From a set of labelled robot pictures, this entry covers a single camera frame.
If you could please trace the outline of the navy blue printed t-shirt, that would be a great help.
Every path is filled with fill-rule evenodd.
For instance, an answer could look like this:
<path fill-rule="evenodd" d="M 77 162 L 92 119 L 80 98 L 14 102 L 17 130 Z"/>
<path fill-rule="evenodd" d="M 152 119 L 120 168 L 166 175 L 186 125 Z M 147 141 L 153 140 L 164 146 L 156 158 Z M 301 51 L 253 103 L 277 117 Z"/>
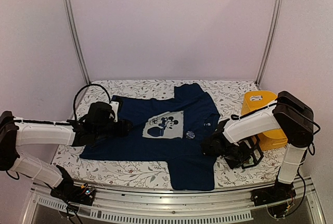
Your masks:
<path fill-rule="evenodd" d="M 216 130 L 220 114 L 199 84 L 174 88 L 166 100 L 122 97 L 119 118 L 133 128 L 126 137 L 110 137 L 86 146 L 81 159 L 166 162 L 174 190 L 210 191 L 215 187 L 216 156 L 204 155 L 201 143 Z M 195 138 L 186 138 L 193 131 Z"/>

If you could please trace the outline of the round white blue brooch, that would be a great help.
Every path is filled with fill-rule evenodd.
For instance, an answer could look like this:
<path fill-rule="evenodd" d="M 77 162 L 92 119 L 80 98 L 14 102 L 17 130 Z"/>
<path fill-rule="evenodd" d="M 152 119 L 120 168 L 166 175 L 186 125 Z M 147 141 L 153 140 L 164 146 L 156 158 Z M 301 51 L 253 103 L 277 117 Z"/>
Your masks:
<path fill-rule="evenodd" d="M 185 136 L 187 139 L 192 140 L 195 138 L 195 133 L 193 131 L 187 131 Z"/>

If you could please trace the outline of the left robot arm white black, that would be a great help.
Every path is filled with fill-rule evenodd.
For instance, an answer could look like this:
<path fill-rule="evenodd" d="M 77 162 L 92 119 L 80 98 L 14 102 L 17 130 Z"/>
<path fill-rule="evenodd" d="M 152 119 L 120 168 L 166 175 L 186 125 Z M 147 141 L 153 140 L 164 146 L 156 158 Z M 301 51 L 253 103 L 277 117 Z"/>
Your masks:
<path fill-rule="evenodd" d="M 77 196 L 77 188 L 64 168 L 50 165 L 19 151 L 31 144 L 60 144 L 70 147 L 93 145 L 109 137 L 125 137 L 133 124 L 118 117 L 121 104 L 95 102 L 81 118 L 63 122 L 26 120 L 11 111 L 1 114 L 1 170 L 13 171 L 56 188 L 66 200 Z"/>

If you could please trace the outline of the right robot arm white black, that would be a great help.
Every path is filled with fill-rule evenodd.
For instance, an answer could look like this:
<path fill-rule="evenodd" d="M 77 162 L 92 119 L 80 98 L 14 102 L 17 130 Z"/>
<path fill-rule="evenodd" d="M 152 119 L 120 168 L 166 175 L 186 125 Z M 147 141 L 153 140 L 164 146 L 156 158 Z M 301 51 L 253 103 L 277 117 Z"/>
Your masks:
<path fill-rule="evenodd" d="M 313 110 L 287 91 L 278 93 L 277 98 L 267 105 L 244 115 L 231 115 L 218 123 L 214 133 L 201 143 L 204 155 L 222 156 L 240 167 L 254 153 L 247 146 L 261 133 L 281 130 L 287 138 L 284 159 L 276 178 L 276 185 L 269 190 L 273 201 L 280 201 L 289 193 L 289 186 L 301 166 L 302 159 L 321 130 L 314 121 Z"/>

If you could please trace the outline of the black display box orange brooch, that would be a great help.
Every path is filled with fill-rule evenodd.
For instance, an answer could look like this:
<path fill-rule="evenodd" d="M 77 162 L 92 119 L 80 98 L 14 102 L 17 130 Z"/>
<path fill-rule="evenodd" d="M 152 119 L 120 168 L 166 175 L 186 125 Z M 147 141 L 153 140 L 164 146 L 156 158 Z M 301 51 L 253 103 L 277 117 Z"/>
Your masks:
<path fill-rule="evenodd" d="M 255 149 L 250 156 L 243 162 L 241 165 L 242 169 L 256 167 L 261 160 L 263 159 L 264 155 L 260 149 Z"/>

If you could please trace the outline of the yellow plastic basket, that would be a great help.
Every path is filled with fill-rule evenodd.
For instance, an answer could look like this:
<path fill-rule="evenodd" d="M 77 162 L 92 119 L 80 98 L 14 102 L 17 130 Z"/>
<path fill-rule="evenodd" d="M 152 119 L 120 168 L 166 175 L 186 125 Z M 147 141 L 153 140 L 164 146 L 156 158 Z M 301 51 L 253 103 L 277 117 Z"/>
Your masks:
<path fill-rule="evenodd" d="M 241 115 L 262 108 L 274 101 L 277 95 L 271 91 L 249 91 L 244 95 Z M 287 144 L 287 137 L 281 129 L 274 129 L 258 134 L 262 151 L 282 148 Z"/>

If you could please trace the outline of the floral patterned table mat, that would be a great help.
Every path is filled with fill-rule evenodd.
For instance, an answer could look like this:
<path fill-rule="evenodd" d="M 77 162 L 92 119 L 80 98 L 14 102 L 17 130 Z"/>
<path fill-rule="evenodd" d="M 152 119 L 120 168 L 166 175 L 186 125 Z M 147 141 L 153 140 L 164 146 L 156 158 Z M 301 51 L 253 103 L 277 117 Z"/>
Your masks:
<path fill-rule="evenodd" d="M 175 86 L 192 84 L 192 80 L 100 80 L 110 95 L 139 99 L 173 98 Z M 225 119 L 232 114 L 239 115 L 245 93 L 257 90 L 252 81 L 197 80 L 197 84 L 208 92 Z M 77 181 L 89 181 L 98 185 L 112 185 L 150 189 L 172 188 L 166 162 L 92 161 L 79 156 L 83 147 L 59 145 L 52 164 L 64 167 Z M 216 188 L 254 185 L 275 180 L 284 158 L 285 148 L 266 150 L 263 160 L 255 167 L 230 169 L 223 158 L 214 164 Z"/>

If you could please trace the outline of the aluminium front rail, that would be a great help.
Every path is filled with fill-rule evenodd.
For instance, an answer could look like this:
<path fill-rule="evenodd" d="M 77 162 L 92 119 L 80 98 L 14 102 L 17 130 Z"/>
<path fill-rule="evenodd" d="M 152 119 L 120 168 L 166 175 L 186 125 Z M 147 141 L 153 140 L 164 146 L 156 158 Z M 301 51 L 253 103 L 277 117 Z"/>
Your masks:
<path fill-rule="evenodd" d="M 210 192 L 171 191 L 98 185 L 92 206 L 70 211 L 35 182 L 22 223 L 329 223 L 310 177 L 294 181 L 291 214 L 278 218 L 286 202 L 255 206 L 252 187 Z"/>

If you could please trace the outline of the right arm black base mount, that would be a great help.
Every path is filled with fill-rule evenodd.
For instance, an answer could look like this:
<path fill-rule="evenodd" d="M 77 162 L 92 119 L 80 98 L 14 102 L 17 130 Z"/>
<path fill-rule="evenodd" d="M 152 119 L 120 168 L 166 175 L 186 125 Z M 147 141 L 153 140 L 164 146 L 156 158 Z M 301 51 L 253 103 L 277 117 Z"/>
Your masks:
<path fill-rule="evenodd" d="M 273 186 L 252 190 L 250 199 L 255 206 L 261 206 L 292 199 L 295 196 L 293 183 L 285 184 L 275 180 Z"/>

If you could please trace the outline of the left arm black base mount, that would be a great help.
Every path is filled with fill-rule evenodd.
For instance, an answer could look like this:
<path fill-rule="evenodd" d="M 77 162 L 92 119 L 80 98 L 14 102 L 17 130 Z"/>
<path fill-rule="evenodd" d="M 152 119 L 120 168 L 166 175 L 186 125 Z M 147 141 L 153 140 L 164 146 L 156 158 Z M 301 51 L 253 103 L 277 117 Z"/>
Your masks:
<path fill-rule="evenodd" d="M 56 167 L 61 172 L 62 181 L 57 187 L 51 189 L 50 195 L 63 200 L 65 203 L 73 202 L 92 206 L 96 195 L 96 188 L 87 183 L 75 186 L 69 173 L 59 165 L 56 165 Z"/>

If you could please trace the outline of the left aluminium corner post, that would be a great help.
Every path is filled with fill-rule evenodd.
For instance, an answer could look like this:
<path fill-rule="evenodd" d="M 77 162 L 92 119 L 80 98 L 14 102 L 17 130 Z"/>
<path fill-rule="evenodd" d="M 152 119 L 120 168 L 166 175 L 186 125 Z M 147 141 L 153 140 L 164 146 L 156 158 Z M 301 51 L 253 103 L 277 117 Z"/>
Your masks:
<path fill-rule="evenodd" d="M 83 57 L 83 52 L 82 52 L 82 48 L 81 48 L 81 44 L 80 44 L 80 40 L 79 40 L 77 27 L 75 24 L 75 18 L 74 18 L 74 12 L 73 12 L 73 8 L 72 8 L 71 0 L 63 0 L 63 3 L 64 3 L 64 7 L 65 7 L 65 13 L 66 13 L 67 21 L 68 21 L 70 35 L 71 35 L 73 46 L 74 46 L 74 51 L 76 54 L 76 58 L 78 60 L 81 74 L 82 74 L 85 84 L 90 84 L 91 79 L 89 77 L 86 62 Z"/>

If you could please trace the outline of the aluminium corner post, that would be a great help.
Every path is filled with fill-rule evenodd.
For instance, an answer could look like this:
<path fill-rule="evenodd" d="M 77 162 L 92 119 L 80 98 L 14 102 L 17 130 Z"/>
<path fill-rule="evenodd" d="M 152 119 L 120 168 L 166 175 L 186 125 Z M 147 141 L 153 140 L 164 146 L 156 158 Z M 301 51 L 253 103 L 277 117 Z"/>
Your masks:
<path fill-rule="evenodd" d="M 260 66 L 259 66 L 256 80 L 255 80 L 255 84 L 257 85 L 258 88 L 261 87 L 261 84 L 262 84 L 262 81 L 264 78 L 264 73 L 265 73 L 265 70 L 266 70 L 266 67 L 268 64 L 268 60 L 270 57 L 276 29 L 278 26 L 279 15 L 280 15 L 282 3 L 283 3 L 283 0 L 274 0 L 270 27 L 269 27 L 267 39 L 266 39 L 265 46 L 264 46 L 262 60 L 261 60 Z"/>
<path fill-rule="evenodd" d="M 65 7 L 65 13 L 66 13 L 67 21 L 68 21 L 70 35 L 71 35 L 73 46 L 74 46 L 74 51 L 76 54 L 76 58 L 78 60 L 81 74 L 82 74 L 85 84 L 90 84 L 91 79 L 89 77 L 86 62 L 83 57 L 83 52 L 82 52 L 82 48 L 81 48 L 81 44 L 80 44 L 80 40 L 79 40 L 77 27 L 75 24 L 75 18 L 74 18 L 74 12 L 73 12 L 73 8 L 72 8 L 71 0 L 63 0 L 63 3 L 64 3 L 64 7 Z"/>

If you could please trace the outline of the right aluminium corner post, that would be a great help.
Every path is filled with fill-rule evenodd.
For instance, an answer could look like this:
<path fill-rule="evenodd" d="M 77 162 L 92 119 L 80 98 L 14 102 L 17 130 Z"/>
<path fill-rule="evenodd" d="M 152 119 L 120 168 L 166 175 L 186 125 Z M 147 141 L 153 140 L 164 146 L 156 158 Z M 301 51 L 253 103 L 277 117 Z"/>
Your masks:
<path fill-rule="evenodd" d="M 262 60 L 261 60 L 260 66 L 259 66 L 256 80 L 255 80 L 255 84 L 257 85 L 258 88 L 261 87 L 261 84 L 262 84 L 262 81 L 264 78 L 264 73 L 265 73 L 265 70 L 266 70 L 266 67 L 268 64 L 268 60 L 270 57 L 276 29 L 278 26 L 279 15 L 280 15 L 282 3 L 283 3 L 283 0 L 274 0 L 270 27 L 269 27 L 267 39 L 266 39 L 265 46 L 264 46 Z"/>

